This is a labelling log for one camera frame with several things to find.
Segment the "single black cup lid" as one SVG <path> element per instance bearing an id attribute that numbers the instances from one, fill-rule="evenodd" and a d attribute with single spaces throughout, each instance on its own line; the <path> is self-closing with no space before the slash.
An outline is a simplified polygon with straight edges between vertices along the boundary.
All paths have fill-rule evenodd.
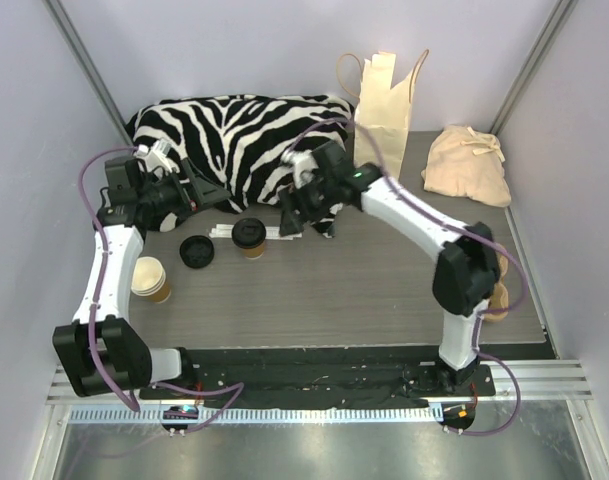
<path id="1" fill-rule="evenodd" d="M 233 225 L 231 238 L 237 247 L 253 249 L 264 243 L 266 234 L 266 226 L 261 220 L 243 218 Z"/>

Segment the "black lid stack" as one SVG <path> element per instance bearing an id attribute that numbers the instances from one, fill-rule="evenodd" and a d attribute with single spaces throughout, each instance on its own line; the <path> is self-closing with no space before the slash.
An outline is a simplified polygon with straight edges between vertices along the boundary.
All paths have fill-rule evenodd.
<path id="1" fill-rule="evenodd" d="M 179 248 L 182 262 L 189 268 L 207 267 L 215 257 L 215 247 L 210 238 L 193 235 L 183 240 Z"/>

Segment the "single brown paper cup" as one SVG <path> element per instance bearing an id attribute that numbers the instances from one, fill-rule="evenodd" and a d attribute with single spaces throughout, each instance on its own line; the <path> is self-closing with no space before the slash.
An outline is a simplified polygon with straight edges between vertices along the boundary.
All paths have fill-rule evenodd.
<path id="1" fill-rule="evenodd" d="M 253 247 L 243 247 L 242 252 L 246 259 L 256 260 L 259 259 L 265 252 L 266 241 L 262 241 Z"/>

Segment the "brown paper cups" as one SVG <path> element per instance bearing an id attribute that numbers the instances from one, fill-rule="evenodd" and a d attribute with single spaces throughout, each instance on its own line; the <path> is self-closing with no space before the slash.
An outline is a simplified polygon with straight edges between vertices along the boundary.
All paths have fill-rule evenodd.
<path id="1" fill-rule="evenodd" d="M 171 296 L 171 286 L 162 263 L 154 257 L 137 259 L 131 292 L 153 303 L 164 303 Z"/>

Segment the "cardboard cup carrier tray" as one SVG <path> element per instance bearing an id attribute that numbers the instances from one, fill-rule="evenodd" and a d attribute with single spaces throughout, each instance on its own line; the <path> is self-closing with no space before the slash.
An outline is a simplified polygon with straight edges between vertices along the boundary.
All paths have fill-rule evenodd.
<path id="1" fill-rule="evenodd" d="M 491 313 L 485 313 L 483 319 L 488 323 L 502 321 L 508 314 L 509 293 L 504 284 L 504 278 L 509 269 L 509 260 L 501 252 L 497 253 L 498 265 L 500 268 L 500 279 L 495 285 L 493 293 L 489 299 L 488 308 Z"/>

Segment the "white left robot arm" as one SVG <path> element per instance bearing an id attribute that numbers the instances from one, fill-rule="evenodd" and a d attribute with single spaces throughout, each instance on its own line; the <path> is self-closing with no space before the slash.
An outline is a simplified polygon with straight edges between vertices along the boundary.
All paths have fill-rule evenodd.
<path id="1" fill-rule="evenodd" d="M 128 320 L 131 282 L 155 220 L 169 213 L 187 219 L 231 194 L 194 173 L 156 177 L 133 147 L 99 156 L 107 185 L 100 208 L 86 208 L 95 231 L 93 264 L 72 322 L 53 332 L 54 349 L 80 397 L 113 392 L 133 407 L 136 390 L 158 384 L 187 398 L 197 385 L 189 354 L 183 347 L 151 349 L 140 338 Z"/>

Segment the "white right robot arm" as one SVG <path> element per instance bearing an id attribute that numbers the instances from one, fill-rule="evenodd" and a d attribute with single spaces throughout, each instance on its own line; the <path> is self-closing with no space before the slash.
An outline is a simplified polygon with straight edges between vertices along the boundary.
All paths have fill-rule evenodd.
<path id="1" fill-rule="evenodd" d="M 487 225 L 456 221 L 403 191 L 373 163 L 355 166 L 344 148 L 329 141 L 311 152 L 287 150 L 281 157 L 293 177 L 279 193 L 280 232 L 294 235 L 327 217 L 334 206 L 351 205 L 388 224 L 434 263 L 432 293 L 443 311 L 435 365 L 441 391 L 467 388 L 479 364 L 479 317 L 500 279 L 494 240 Z"/>

